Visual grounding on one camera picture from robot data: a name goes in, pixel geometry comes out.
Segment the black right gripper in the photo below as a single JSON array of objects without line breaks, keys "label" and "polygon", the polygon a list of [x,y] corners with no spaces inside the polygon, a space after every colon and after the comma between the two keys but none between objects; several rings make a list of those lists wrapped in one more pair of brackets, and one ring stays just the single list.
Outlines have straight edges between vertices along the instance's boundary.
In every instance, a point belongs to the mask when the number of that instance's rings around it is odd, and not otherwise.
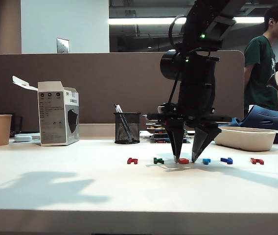
[{"label": "black right gripper", "polygon": [[178,99],[173,101],[177,89],[175,82],[168,100],[158,106],[155,113],[148,113],[150,122],[165,125],[168,133],[174,161],[180,158],[184,139],[184,125],[198,125],[195,127],[191,160],[196,162],[204,149],[221,133],[218,124],[231,121],[229,115],[219,115],[213,105],[215,100],[215,83],[180,84]]}]

